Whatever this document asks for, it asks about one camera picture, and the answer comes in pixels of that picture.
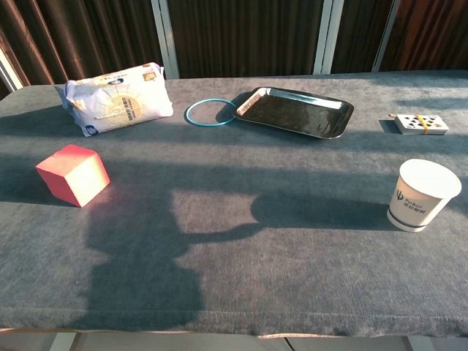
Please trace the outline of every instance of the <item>tray rim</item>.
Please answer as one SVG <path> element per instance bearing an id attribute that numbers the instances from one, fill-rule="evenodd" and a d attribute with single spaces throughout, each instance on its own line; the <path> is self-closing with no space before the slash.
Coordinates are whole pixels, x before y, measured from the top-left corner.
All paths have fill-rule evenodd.
<path id="1" fill-rule="evenodd" d="M 245 118 L 242 118 L 242 116 L 239 114 L 239 109 L 247 102 L 249 101 L 249 99 L 251 99 L 260 89 L 274 89 L 274 90 L 278 90 L 278 91 L 285 91 L 287 93 L 291 93 L 291 94 L 298 94 L 298 95 L 303 95 L 303 96 L 307 96 L 307 97 L 316 97 L 316 98 L 319 98 L 319 99 L 327 99 L 327 100 L 331 100 L 331 101 L 337 101 L 337 102 L 343 102 L 344 104 L 347 104 L 349 106 L 349 109 L 348 109 L 348 112 L 344 118 L 344 123 L 342 124 L 343 125 L 343 129 L 341 130 L 338 130 L 337 133 L 331 135 L 331 136 L 320 136 L 320 135 L 313 135 L 313 134 L 310 134 L 310 133 L 307 133 L 307 132 L 297 132 L 295 130 L 292 130 L 292 129 L 287 129 L 287 128 L 281 128 L 281 127 L 278 127 L 278 126 L 274 126 L 272 124 L 267 124 L 267 123 L 262 123 L 262 122 L 257 122 L 257 121 L 251 121 L 249 119 L 245 119 Z M 236 109 L 235 109 L 235 117 L 238 118 L 238 119 L 241 119 L 242 121 L 247 121 L 247 122 L 251 122 L 251 123 L 256 123 L 256 124 L 262 124 L 264 126 L 269 126 L 269 127 L 273 127 L 273 128 L 278 128 L 278 129 L 283 129 L 283 130 L 287 130 L 288 132 L 294 132 L 294 133 L 298 133 L 298 134 L 302 134 L 302 135 L 308 135 L 310 137 L 318 137 L 319 139 L 336 139 L 338 137 L 341 137 L 343 134 L 344 134 L 344 130 L 346 129 L 347 125 L 348 125 L 348 122 L 350 121 L 351 119 L 351 115 L 352 113 L 354 112 L 354 105 L 351 104 L 350 102 L 346 101 L 346 100 L 341 100 L 341 99 L 336 99 L 334 97 L 326 97 L 324 95 L 319 95 L 319 94 L 313 94 L 313 93 L 309 93 L 307 91 L 299 91 L 299 90 L 291 90 L 291 89 L 284 89 L 284 88 L 276 88 L 276 87 L 273 87 L 273 86 L 259 86 L 255 89 L 252 90 L 251 94 L 249 95 L 249 97 L 247 97 Z"/>

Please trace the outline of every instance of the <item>floor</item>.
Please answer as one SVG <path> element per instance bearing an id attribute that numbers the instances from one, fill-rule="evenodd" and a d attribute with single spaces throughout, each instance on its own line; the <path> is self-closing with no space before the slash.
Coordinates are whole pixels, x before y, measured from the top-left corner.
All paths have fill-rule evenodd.
<path id="1" fill-rule="evenodd" d="M 65 351 L 66 348 L 57 342 L 54 333 L 0 334 L 0 351 Z M 253 336 L 191 333 L 80 333 L 69 349 L 73 351 L 468 351 L 468 339 L 399 336 L 373 339 L 259 339 Z"/>

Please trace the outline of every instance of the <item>rubber band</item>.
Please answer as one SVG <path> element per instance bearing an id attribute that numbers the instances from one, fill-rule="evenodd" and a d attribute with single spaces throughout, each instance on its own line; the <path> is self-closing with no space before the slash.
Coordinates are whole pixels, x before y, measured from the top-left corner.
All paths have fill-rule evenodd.
<path id="1" fill-rule="evenodd" d="M 193 105 L 191 105 L 189 108 L 187 108 L 187 111 L 185 112 L 186 120 L 190 124 L 193 124 L 194 126 L 198 126 L 198 127 L 219 127 L 219 126 L 224 126 L 225 124 L 228 124 L 229 122 L 235 120 L 235 116 L 233 116 L 231 119 L 228 119 L 227 121 L 223 121 L 223 122 L 219 122 L 219 123 L 202 123 L 202 122 L 196 122 L 192 118 L 190 118 L 190 113 L 192 112 L 192 110 L 193 110 L 193 108 L 195 106 L 198 106 L 200 104 L 204 104 L 205 102 L 212 102 L 212 101 L 224 102 L 225 104 L 231 105 L 233 107 L 237 107 L 237 106 L 235 106 L 234 102 L 232 102 L 230 100 L 226 100 L 226 99 L 220 99 L 218 97 L 214 97 L 212 99 L 200 100 L 199 102 L 196 102 Z"/>
<path id="2" fill-rule="evenodd" d="M 418 118 L 419 122 L 423 125 L 423 127 L 424 127 L 424 135 L 426 135 L 427 132 L 429 131 L 429 128 L 427 127 L 426 121 L 424 121 L 424 118 L 421 117 L 421 115 L 416 115 L 416 117 Z"/>

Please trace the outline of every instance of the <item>deck of cards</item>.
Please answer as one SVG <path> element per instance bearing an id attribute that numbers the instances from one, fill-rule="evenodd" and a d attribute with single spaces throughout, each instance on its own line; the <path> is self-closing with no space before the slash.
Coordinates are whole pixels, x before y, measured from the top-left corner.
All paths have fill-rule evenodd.
<path id="1" fill-rule="evenodd" d="M 402 134 L 444 135 L 448 126 L 440 116 L 391 115 Z"/>

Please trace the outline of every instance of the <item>brown curtain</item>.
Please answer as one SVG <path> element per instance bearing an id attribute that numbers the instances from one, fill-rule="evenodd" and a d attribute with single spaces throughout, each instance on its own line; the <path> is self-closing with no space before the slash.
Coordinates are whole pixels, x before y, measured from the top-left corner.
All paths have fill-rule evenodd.
<path id="1" fill-rule="evenodd" d="M 169 0 L 181 78 L 309 75 L 322 0 Z"/>
<path id="2" fill-rule="evenodd" d="M 381 71 L 468 69 L 468 0 L 401 0 Z"/>
<path id="3" fill-rule="evenodd" d="M 392 0 L 344 2 L 332 73 L 370 72 Z"/>
<path id="4" fill-rule="evenodd" d="M 0 45 L 23 85 L 162 64 L 151 0 L 0 0 Z"/>

